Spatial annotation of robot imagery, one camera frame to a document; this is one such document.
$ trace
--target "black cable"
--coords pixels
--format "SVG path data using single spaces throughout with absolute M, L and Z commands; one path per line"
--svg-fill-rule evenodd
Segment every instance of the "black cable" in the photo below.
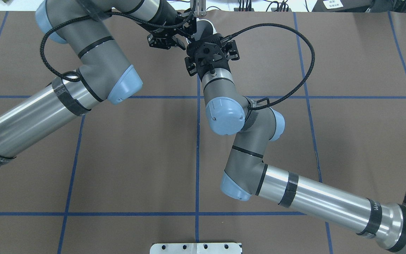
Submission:
M 287 2 L 288 2 L 288 0 L 283 1 L 283 2 L 280 4 L 280 7 L 278 7 L 275 11 L 283 11 L 283 12 L 287 11 L 286 8 L 289 9 L 289 5 L 287 4 Z
M 217 6 L 209 6 L 208 8 L 206 8 L 206 10 L 208 10 L 208 9 L 211 8 L 211 7 L 214 7 L 214 8 L 217 8 L 217 9 L 219 9 L 219 10 L 222 10 L 221 8 L 219 8 L 219 7 L 217 7 Z
M 137 23 L 142 23 L 142 24 L 146 24 L 155 28 L 161 28 L 161 29 L 175 29 L 175 28 L 179 28 L 182 27 L 184 24 L 186 24 L 190 19 L 192 19 L 195 16 L 195 7 L 196 7 L 196 0 L 193 0 L 193 7 L 192 7 L 192 11 L 189 13 L 189 15 L 187 16 L 186 19 L 184 19 L 181 23 L 176 24 L 176 25 L 170 25 L 170 26 L 166 26 L 166 25 L 158 25 L 158 24 L 153 24 L 153 23 L 149 23 L 148 21 L 143 21 L 141 19 L 138 19 L 134 16 L 131 16 L 129 14 L 126 13 L 122 13 L 122 12 L 113 12 L 113 11 L 106 11 L 105 13 L 108 14 L 109 16 L 122 16 L 125 18 L 129 18 L 132 19 L 133 21 L 136 21 Z M 82 76 L 81 74 L 77 73 L 76 71 L 67 71 L 64 74 L 61 74 L 60 72 L 56 71 L 47 61 L 47 58 L 45 56 L 45 45 L 47 43 L 47 39 L 48 37 L 50 37 L 50 35 L 52 35 L 55 31 L 68 26 L 69 24 L 73 24 L 75 22 L 79 22 L 79 21 L 84 21 L 87 19 L 91 19 L 90 16 L 83 16 L 83 17 L 79 17 L 76 19 L 71 19 L 68 21 L 63 22 L 62 24 L 59 24 L 58 26 L 52 28 L 51 30 L 49 30 L 42 39 L 42 42 L 40 43 L 40 58 L 43 61 L 43 64 L 45 64 L 45 66 L 56 76 L 60 77 L 61 79 L 67 80 L 69 82 L 78 82 L 81 80 Z M 68 74 L 72 74 L 75 75 L 77 78 L 69 78 L 66 75 Z
M 279 3 L 278 3 L 277 1 L 272 1 L 272 2 L 269 3 L 269 6 L 267 6 L 266 11 L 269 10 L 269 7 L 270 7 L 273 3 L 276 3 L 276 4 L 277 4 L 277 8 L 278 8 L 278 4 L 279 4 Z
M 301 81 L 293 90 L 291 90 L 291 91 L 290 91 L 289 93 L 287 93 L 285 96 L 279 98 L 278 100 L 276 100 L 276 101 L 274 101 L 274 102 L 272 102 L 272 103 L 268 103 L 268 104 L 266 104 L 266 105 L 259 106 L 259 107 L 255 107 L 255 108 L 252 108 L 251 106 L 248 106 L 248 109 L 249 109 L 249 110 L 260 110 L 260 109 L 264 109 L 264 108 L 269 108 L 269 107 L 271 107 L 271 106 L 277 105 L 278 103 L 280 103 L 280 102 L 286 100 L 289 96 L 293 95 L 293 93 L 295 93 L 295 92 L 306 82 L 306 80 L 308 79 L 309 75 L 311 74 L 311 71 L 313 71 L 313 67 L 314 67 L 315 53 L 314 53 L 313 45 L 311 45 L 311 43 L 309 42 L 309 40 L 308 40 L 305 36 L 303 36 L 303 34 L 301 34 L 299 31 L 293 29 L 292 27 L 288 27 L 288 26 L 285 26 L 285 25 L 282 25 L 282 24 L 262 23 L 262 24 L 256 24 L 256 25 L 253 25 L 253 26 L 249 26 L 249 27 L 247 27 L 247 28 L 245 28 L 245 29 L 242 29 L 242 30 L 240 30 L 240 31 L 238 31 L 238 32 L 235 32 L 234 34 L 231 34 L 231 35 L 228 35 L 228 36 L 224 37 L 224 38 L 221 40 L 221 42 L 224 44 L 224 43 L 226 43 L 226 42 L 232 40 L 234 37 L 240 35 L 240 34 L 243 33 L 243 32 L 246 32 L 246 31 L 248 31 L 248 30 L 251 30 L 251 29 L 254 29 L 254 28 L 258 28 L 258 27 L 264 27 L 264 26 L 283 28 L 283 29 L 286 29 L 286 30 L 288 30 L 288 31 L 291 31 L 291 32 L 297 34 L 297 35 L 306 43 L 306 45 L 308 45 L 308 48 L 309 48 L 309 50 L 311 51 L 311 63 L 310 63 L 310 65 L 309 65 L 309 68 L 308 68 L 308 71 L 306 72 L 305 77 L 303 77 L 302 81 Z
M 306 11 L 307 11 L 307 12 L 310 12 L 310 11 L 308 10 L 308 3 L 306 2 L 306 0 L 305 0 L 305 7 L 306 7 Z

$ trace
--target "light blue joint cap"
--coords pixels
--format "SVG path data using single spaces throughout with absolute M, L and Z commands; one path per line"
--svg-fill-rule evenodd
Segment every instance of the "light blue joint cap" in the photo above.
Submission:
M 142 89 L 143 82 L 140 79 L 137 71 L 134 69 L 133 65 L 130 65 L 123 75 L 117 81 L 114 88 L 109 93 L 107 99 L 114 105 L 124 101 L 126 98 L 137 93 Z
M 245 124 L 242 106 L 232 98 L 216 97 L 206 105 L 209 127 L 219 135 L 233 135 Z
M 35 20 L 37 21 L 38 27 L 40 27 L 40 30 L 44 34 L 53 29 L 47 15 L 47 0 L 43 1 L 38 9 L 35 11 Z M 67 41 L 59 36 L 56 32 L 50 35 L 50 39 L 61 44 L 67 43 Z
M 272 112 L 275 116 L 276 125 L 275 125 L 275 134 L 269 141 L 277 140 L 280 137 L 280 135 L 282 135 L 283 132 L 285 131 L 285 118 L 283 117 L 283 115 L 273 109 Z
M 237 185 L 227 174 L 223 172 L 222 183 L 220 184 L 220 189 L 225 195 L 230 198 L 238 199 L 240 201 L 247 201 L 252 196 L 250 193 L 246 192 Z

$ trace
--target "metal bracket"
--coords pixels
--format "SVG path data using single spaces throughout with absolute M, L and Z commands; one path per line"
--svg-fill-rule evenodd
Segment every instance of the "metal bracket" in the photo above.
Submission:
M 195 16 L 206 16 L 206 0 L 195 0 Z M 193 8 L 193 0 L 190 0 L 190 8 Z
M 150 254 L 242 254 L 242 243 L 153 244 Z

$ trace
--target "robotic arm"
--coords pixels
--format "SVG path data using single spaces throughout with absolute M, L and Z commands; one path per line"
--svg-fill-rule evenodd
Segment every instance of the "robotic arm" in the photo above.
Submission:
M 189 57 L 185 59 L 189 74 L 200 76 L 213 132 L 236 134 L 221 190 L 241 201 L 255 194 L 375 238 L 390 252 L 406 253 L 406 196 L 402 205 L 380 204 L 264 163 L 267 143 L 283 133 L 284 118 L 261 107 L 266 98 L 254 101 L 237 93 L 228 60 L 238 60 L 239 53 L 235 41 L 228 39 L 221 34 L 203 34 L 187 47 Z
M 122 13 L 102 11 L 113 6 Z M 61 77 L 0 116 L 0 166 L 100 102 L 107 99 L 118 104 L 142 88 L 133 65 L 101 22 L 109 17 L 108 13 L 129 14 L 144 23 L 148 21 L 140 25 L 151 32 L 148 41 L 157 48 L 183 48 L 175 35 L 192 40 L 196 29 L 191 10 L 181 14 L 166 0 L 44 1 L 36 12 L 36 20 L 45 33 L 69 20 L 89 16 L 50 35 L 55 42 L 68 43 L 83 65 L 74 72 L 58 74 Z
M 406 198 L 403 205 L 380 204 L 263 162 L 267 143 L 284 131 L 283 116 L 236 91 L 228 64 L 239 59 L 232 37 L 214 34 L 207 24 L 197 31 L 193 10 L 178 13 L 166 0 L 45 1 L 36 12 L 39 26 L 56 42 L 69 43 L 83 65 L 0 116 L 0 166 L 100 102 L 118 104 L 141 89 L 140 77 L 101 22 L 117 14 L 112 7 L 148 30 L 152 47 L 184 49 L 176 34 L 190 40 L 186 68 L 199 74 L 210 127 L 219 135 L 236 134 L 221 183 L 226 195 L 247 201 L 255 194 L 406 253 Z M 67 23 L 83 16 L 89 18 Z

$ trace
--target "white label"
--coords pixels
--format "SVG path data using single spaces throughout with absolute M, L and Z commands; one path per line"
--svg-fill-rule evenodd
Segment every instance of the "white label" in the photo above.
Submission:
M 325 0 L 324 5 L 327 9 L 344 7 L 343 3 L 341 3 L 341 0 Z

